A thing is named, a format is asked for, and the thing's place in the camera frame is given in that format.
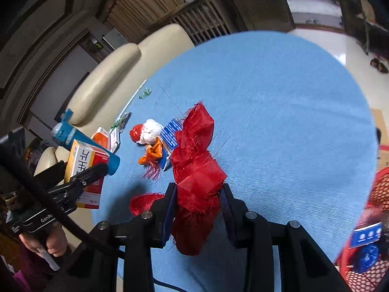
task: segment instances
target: person's hand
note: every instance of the person's hand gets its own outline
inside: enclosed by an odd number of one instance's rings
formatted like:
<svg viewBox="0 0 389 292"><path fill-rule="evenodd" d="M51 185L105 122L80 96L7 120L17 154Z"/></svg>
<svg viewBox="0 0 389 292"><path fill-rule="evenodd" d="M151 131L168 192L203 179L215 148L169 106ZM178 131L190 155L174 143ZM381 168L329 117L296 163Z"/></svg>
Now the person's hand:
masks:
<svg viewBox="0 0 389 292"><path fill-rule="evenodd" d="M20 234L19 239L27 247L27 249L35 252L39 256L38 248L41 248L41 243L30 234ZM65 232L62 229L62 225L55 222L51 227L49 236L47 237L46 246L47 252L55 257L62 256L67 248L68 241L65 236Z"/></svg>

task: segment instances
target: sofa cushion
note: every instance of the sofa cushion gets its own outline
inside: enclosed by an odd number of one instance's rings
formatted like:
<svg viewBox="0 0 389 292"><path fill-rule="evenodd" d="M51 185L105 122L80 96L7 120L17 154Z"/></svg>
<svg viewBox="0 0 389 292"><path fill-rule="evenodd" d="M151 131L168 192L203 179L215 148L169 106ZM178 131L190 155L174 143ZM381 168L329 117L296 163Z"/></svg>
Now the sofa cushion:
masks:
<svg viewBox="0 0 389 292"><path fill-rule="evenodd" d="M149 60L152 59L152 64L156 67L155 70L194 47L188 34L178 24L164 26L146 37L138 46L142 56L147 55L151 57Z"/></svg>
<svg viewBox="0 0 389 292"><path fill-rule="evenodd" d="M61 146L59 146L57 148L57 150L55 151L55 157L57 158L58 162L60 162L61 160L63 160L64 162L67 162L70 154L71 153L67 149L65 149Z"/></svg>
<svg viewBox="0 0 389 292"><path fill-rule="evenodd" d="M55 151L56 149L54 147L48 147L43 151L42 156L39 158L38 165L36 165L34 175L41 173L57 163Z"/></svg>
<svg viewBox="0 0 389 292"><path fill-rule="evenodd" d="M139 47L132 43L125 44L109 54L71 98L67 106L73 111L70 123L80 124L122 71L136 63L140 57Z"/></svg>

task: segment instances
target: red cloth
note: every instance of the red cloth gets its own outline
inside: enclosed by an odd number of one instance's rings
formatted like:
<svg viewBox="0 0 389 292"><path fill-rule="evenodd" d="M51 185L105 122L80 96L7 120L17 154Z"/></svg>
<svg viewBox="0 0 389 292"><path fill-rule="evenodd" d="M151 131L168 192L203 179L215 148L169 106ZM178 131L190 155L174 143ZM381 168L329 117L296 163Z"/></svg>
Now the red cloth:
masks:
<svg viewBox="0 0 389 292"><path fill-rule="evenodd" d="M207 150L214 121L201 102L187 113L170 161L177 184L178 211L172 235L180 253L198 255L220 211L218 192L227 175Z"/></svg>

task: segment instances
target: orange box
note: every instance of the orange box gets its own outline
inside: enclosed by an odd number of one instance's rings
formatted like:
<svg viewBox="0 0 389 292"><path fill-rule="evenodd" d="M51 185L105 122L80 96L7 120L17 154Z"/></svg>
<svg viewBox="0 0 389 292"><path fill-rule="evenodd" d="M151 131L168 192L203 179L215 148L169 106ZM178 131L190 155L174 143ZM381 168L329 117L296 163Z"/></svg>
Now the orange box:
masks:
<svg viewBox="0 0 389 292"><path fill-rule="evenodd" d="M96 133L93 134L92 139L106 150L110 149L109 133L102 127L97 129Z"/></svg>
<svg viewBox="0 0 389 292"><path fill-rule="evenodd" d="M74 140L71 145L71 153L65 170L65 182L70 178L100 162L108 162L108 154L101 148L89 145L79 140ZM98 209L104 178L86 186L84 192L77 200L77 207L86 209Z"/></svg>

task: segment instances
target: blue tablecloth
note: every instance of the blue tablecloth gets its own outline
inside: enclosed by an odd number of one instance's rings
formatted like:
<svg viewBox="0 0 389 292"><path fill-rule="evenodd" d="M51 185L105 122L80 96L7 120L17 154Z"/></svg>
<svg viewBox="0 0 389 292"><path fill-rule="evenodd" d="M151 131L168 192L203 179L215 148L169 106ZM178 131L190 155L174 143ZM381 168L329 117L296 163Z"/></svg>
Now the blue tablecloth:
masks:
<svg viewBox="0 0 389 292"><path fill-rule="evenodd" d="M121 135L120 167L104 181L95 223L130 220L132 196L164 192L174 180L171 169L156 182L141 177L144 147L128 131L148 118L165 125L202 100L215 120L209 150L234 196L269 221L300 221L336 258L366 202L377 149L367 102L338 61L295 36L239 33L178 56L145 87L151 95L127 109L133 115ZM246 251L232 248L221 216L199 256L172 245L152 250L157 280L190 292L242 290Z"/></svg>

